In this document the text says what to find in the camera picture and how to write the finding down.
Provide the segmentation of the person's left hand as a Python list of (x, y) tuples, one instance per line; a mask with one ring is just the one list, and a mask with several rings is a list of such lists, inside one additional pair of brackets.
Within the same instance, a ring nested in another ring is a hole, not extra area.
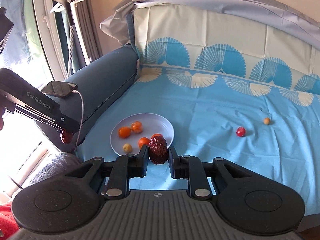
[(15, 104), (12, 103), (11, 101), (9, 101), (8, 99), (4, 98), (3, 96), (1, 96), (1, 99), (0, 99), (0, 130), (2, 130), (4, 127), (3, 115), (6, 110), (14, 112)]

